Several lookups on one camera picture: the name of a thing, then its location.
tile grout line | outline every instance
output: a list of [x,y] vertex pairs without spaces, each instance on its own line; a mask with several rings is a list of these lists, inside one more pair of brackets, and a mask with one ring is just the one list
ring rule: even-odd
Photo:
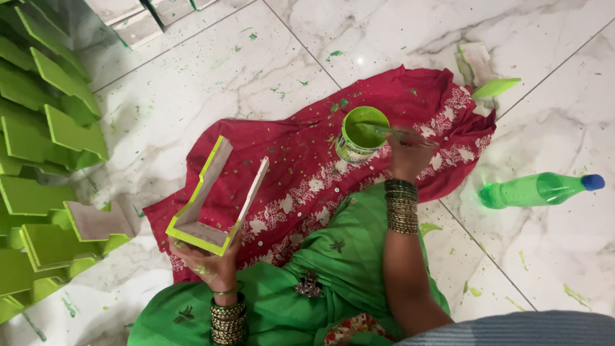
[[[466,231],[467,235],[469,235],[473,240],[474,243],[476,244],[476,246],[478,246],[481,250],[483,249],[482,247],[480,247],[480,244],[478,243],[478,241],[476,240],[475,236],[472,236],[470,234],[470,231],[467,230],[466,226],[464,226],[463,223],[461,223],[459,221],[459,219],[457,219],[457,217],[449,210],[449,208],[444,204],[444,202],[442,202],[441,199],[438,199],[438,201],[440,202],[440,204],[442,204],[442,206],[444,207],[444,209],[446,209],[446,211],[448,211],[449,214],[451,214],[454,218],[455,221],[457,221],[457,223],[459,224],[459,226],[461,226],[461,228],[463,228],[464,231]],[[532,307],[532,309],[534,309],[534,311],[538,311],[538,309],[536,309],[536,307],[534,306],[534,304],[532,304],[530,302],[530,300],[525,296],[525,294],[523,294],[523,292],[521,292],[521,290],[519,289],[519,287],[517,287],[517,285],[512,282],[512,280],[508,277],[508,275],[502,270],[502,268],[500,268],[500,266],[496,263],[496,261],[494,259],[491,258],[491,256],[489,256],[489,254],[486,252],[486,250],[484,251],[485,255],[487,256],[487,258],[491,261],[491,263],[493,263],[497,269],[499,269],[499,271],[504,275],[504,277],[513,285],[513,287],[517,290],[517,292],[519,292],[519,294],[521,294],[521,296],[525,299],[525,301]]]
[[528,91],[522,98],[519,99],[519,101],[515,102],[514,105],[512,105],[510,108],[508,108],[507,111],[504,112],[504,114],[502,114],[501,117],[499,117],[496,122],[500,121],[500,119],[502,119],[506,114],[508,114],[508,112],[510,112],[513,108],[515,108],[516,105],[519,104],[519,102],[523,101],[523,99],[525,99],[530,92],[534,91],[535,88],[537,88],[539,85],[542,84],[542,82],[544,82],[547,78],[551,77],[551,75],[556,72],[562,65],[564,65],[571,57],[573,57],[574,55],[576,55],[579,50],[581,50],[583,47],[585,47],[585,45],[587,45],[591,40],[593,40],[594,37],[598,36],[598,34],[600,34],[607,26],[609,26],[613,21],[615,20],[615,18],[611,19],[605,26],[603,26],[600,30],[598,30],[597,33],[595,33],[592,37],[590,37],[585,43],[583,43],[581,45],[581,47],[579,47],[577,50],[575,50],[568,58],[566,58],[566,60],[564,60],[561,64],[557,65],[557,67],[551,71],[549,74],[547,74],[547,76],[545,78],[543,78],[541,81],[538,82],[537,85],[535,85],[532,89],[530,89],[530,91]]
[[342,87],[339,86],[338,82],[331,76],[331,74],[327,71],[327,69],[320,63],[320,61],[318,61],[318,59],[316,59],[316,57],[314,56],[314,54],[312,54],[312,52],[309,51],[309,49],[303,44],[303,42],[301,42],[301,40],[297,37],[297,35],[295,35],[295,33],[288,27],[288,25],[286,25],[286,23],[284,23],[284,21],[280,18],[280,16],[271,8],[271,6],[267,3],[267,1],[263,0],[263,2],[265,3],[265,5],[267,5],[267,7],[271,10],[271,12],[273,12],[274,15],[276,15],[276,17],[280,20],[280,22],[286,27],[286,29],[288,30],[288,32],[290,32],[294,37],[295,40],[297,40],[299,42],[299,44],[301,44],[301,47],[303,47],[303,49],[306,50],[306,52],[308,52],[308,54],[314,59],[314,61],[322,68],[322,70],[327,74],[327,76],[329,76],[329,78],[331,78],[331,80],[335,83],[335,85],[338,86],[338,88],[341,90]]
[[146,62],[142,63],[141,65],[139,65],[139,66],[137,66],[137,67],[133,68],[132,70],[130,70],[130,71],[128,71],[128,72],[126,72],[126,73],[124,73],[124,74],[123,74],[123,75],[121,75],[120,77],[118,77],[118,78],[116,78],[116,79],[112,80],[111,82],[109,82],[109,83],[107,83],[106,85],[104,85],[104,86],[102,86],[102,87],[98,88],[98,90],[93,91],[92,93],[93,93],[93,94],[96,94],[97,92],[99,92],[99,91],[103,90],[104,88],[106,88],[106,87],[108,87],[108,86],[112,85],[113,83],[117,82],[118,80],[120,80],[120,79],[122,79],[122,78],[126,77],[128,74],[133,73],[134,71],[136,71],[137,69],[139,69],[139,68],[143,67],[144,65],[147,65],[149,62],[151,62],[152,60],[154,60],[154,59],[156,59],[156,58],[160,57],[161,55],[163,55],[163,54],[165,54],[165,53],[167,53],[167,52],[168,52],[168,51],[170,51],[171,49],[173,49],[173,48],[175,48],[175,47],[179,46],[180,44],[182,44],[182,43],[186,42],[187,40],[189,40],[189,39],[191,39],[191,38],[193,38],[193,37],[195,37],[196,35],[198,35],[198,34],[202,33],[203,31],[205,31],[205,30],[207,30],[207,29],[209,29],[209,28],[211,28],[212,26],[214,26],[214,25],[216,25],[216,24],[218,24],[218,23],[222,22],[223,20],[225,20],[225,19],[227,19],[228,17],[230,17],[230,16],[232,16],[232,15],[234,15],[234,14],[238,13],[238,12],[239,12],[239,11],[241,11],[242,9],[244,9],[244,8],[246,8],[246,7],[250,6],[250,5],[252,5],[253,3],[255,3],[255,2],[257,2],[257,1],[258,1],[258,0],[254,0],[254,1],[250,2],[249,4],[246,4],[246,5],[245,5],[245,6],[243,6],[242,8],[240,8],[240,9],[238,9],[238,10],[235,10],[235,11],[231,12],[230,14],[228,14],[228,15],[226,15],[226,16],[224,16],[224,17],[220,18],[219,20],[215,21],[213,24],[211,24],[211,25],[209,25],[209,26],[207,26],[207,27],[203,28],[202,30],[200,30],[199,32],[195,33],[194,35],[192,35],[192,36],[190,36],[190,37],[186,38],[186,39],[185,39],[185,40],[183,40],[182,42],[179,42],[178,44],[174,45],[173,47],[171,47],[171,48],[169,48],[169,49],[165,50],[164,52],[162,52],[162,53],[158,54],[157,56],[155,56],[155,57],[153,57],[153,58],[151,58],[151,59],[149,59],[148,61],[146,61]]

green saree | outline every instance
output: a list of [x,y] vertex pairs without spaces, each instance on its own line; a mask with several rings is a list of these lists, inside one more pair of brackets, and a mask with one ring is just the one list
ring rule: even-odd
[[[242,292],[248,310],[247,345],[322,345],[332,327],[362,312],[371,315],[397,340],[403,339],[405,334],[393,319],[384,293],[382,256],[386,231],[384,184],[376,184],[348,196],[327,228],[309,235],[284,267],[259,262],[237,272],[237,279],[245,283]],[[316,272],[318,282],[324,285],[318,298],[300,296],[293,288],[306,270]],[[435,281],[431,277],[429,281],[433,298],[450,313]],[[211,298],[203,282],[164,289],[138,317],[128,345],[207,345]],[[392,345],[393,341],[360,332],[351,343]]]

green plastic bottle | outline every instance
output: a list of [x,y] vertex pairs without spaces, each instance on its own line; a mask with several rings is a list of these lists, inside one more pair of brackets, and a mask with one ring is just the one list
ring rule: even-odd
[[506,183],[485,186],[478,196],[487,208],[534,207],[561,204],[581,191],[594,191],[605,187],[598,174],[580,178],[551,172],[516,178]]

paintbrush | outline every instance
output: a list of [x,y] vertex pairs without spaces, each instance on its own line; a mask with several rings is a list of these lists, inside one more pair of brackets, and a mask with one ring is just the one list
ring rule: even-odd
[[428,147],[438,147],[439,144],[436,142],[433,142],[431,140],[425,139],[423,136],[414,133],[414,134],[409,134],[406,132],[401,132],[401,131],[397,131],[397,130],[393,130],[390,129],[388,127],[384,127],[384,126],[379,126],[379,125],[372,125],[372,124],[365,124],[365,123],[358,123],[357,127],[359,129],[361,129],[361,131],[365,131],[367,133],[372,133],[377,135],[378,137],[381,138],[385,138],[385,135],[387,133],[391,133],[395,136],[395,138],[397,138],[397,140],[399,140],[402,143],[408,143],[408,142],[420,142],[421,144],[424,144]]

red cloth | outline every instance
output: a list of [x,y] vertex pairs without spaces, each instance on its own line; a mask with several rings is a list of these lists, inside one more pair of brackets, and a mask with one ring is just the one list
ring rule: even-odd
[[[233,145],[223,173],[201,209],[199,221],[227,230],[240,209],[264,156],[269,170],[248,212],[238,269],[259,260],[282,266],[310,233],[327,225],[349,193],[390,177],[385,145],[369,162],[350,165],[335,153],[334,139],[342,119],[355,107],[381,110],[391,126],[414,127],[441,144],[431,165],[417,181],[421,202],[449,194],[474,168],[491,140],[495,112],[473,114],[469,92],[453,83],[453,74],[440,70],[381,73],[303,108],[283,121],[222,119],[209,127],[188,154],[186,186],[143,209],[161,251],[167,251],[166,228],[188,202],[199,173],[219,135]],[[184,263],[171,256],[176,283],[199,280]]]

